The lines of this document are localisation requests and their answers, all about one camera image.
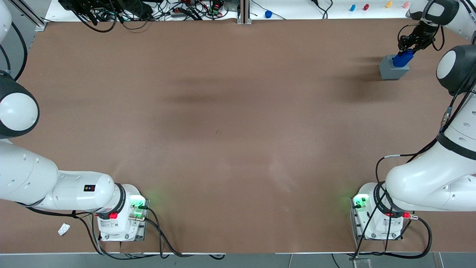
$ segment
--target gray box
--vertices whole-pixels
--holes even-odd
[[[408,70],[410,70],[408,64],[403,67],[395,67],[392,61],[395,56],[396,55],[392,54],[385,56],[378,65],[383,80],[400,79]]]
[[[372,262],[368,258],[356,258],[354,268],[372,268]]]

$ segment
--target blue block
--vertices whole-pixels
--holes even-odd
[[[393,58],[393,66],[404,67],[413,59],[413,52],[405,51],[401,56],[397,55]]]

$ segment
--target cable connector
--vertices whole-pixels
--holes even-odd
[[[138,214],[129,214],[129,220],[135,220],[135,221],[145,221],[146,218],[143,215],[138,215]]]
[[[446,123],[448,123],[448,120],[451,116],[451,111],[453,110],[453,107],[448,107],[446,109],[446,112],[443,114],[443,118],[441,118],[441,127],[443,128]]]
[[[418,220],[418,216],[414,214],[410,214],[409,212],[403,213],[403,218],[408,220]]]
[[[355,206],[353,206],[352,208],[363,208],[363,207],[365,207],[365,203],[358,203]]]

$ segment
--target gray block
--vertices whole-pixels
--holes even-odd
[[[410,70],[408,64],[403,67],[395,67],[392,61],[395,56],[396,55],[385,56],[378,65],[383,80],[400,79],[408,70]]]

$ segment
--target white shelf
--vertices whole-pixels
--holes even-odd
[[[255,0],[264,8],[275,12],[276,14],[288,20],[315,20],[322,18],[322,11],[311,0]],[[320,0],[320,6],[326,9],[330,1]],[[405,13],[408,9],[403,8],[406,0],[393,0],[390,8],[386,8],[387,0],[368,0],[368,1],[352,1],[352,0],[334,0],[333,6],[328,12],[329,19],[395,19],[405,18]],[[369,4],[370,8],[367,11],[363,10],[365,4]],[[264,10],[256,4],[251,3],[250,11],[255,15],[251,15],[252,20],[280,20],[277,16],[272,16],[271,19],[264,17]],[[354,11],[350,11],[350,7],[356,5]],[[229,11],[222,19],[236,18],[237,13]],[[79,21],[78,18],[71,12],[66,11],[58,3],[58,0],[52,0],[46,19],[51,21]],[[168,21],[182,20],[180,18],[167,18]]]

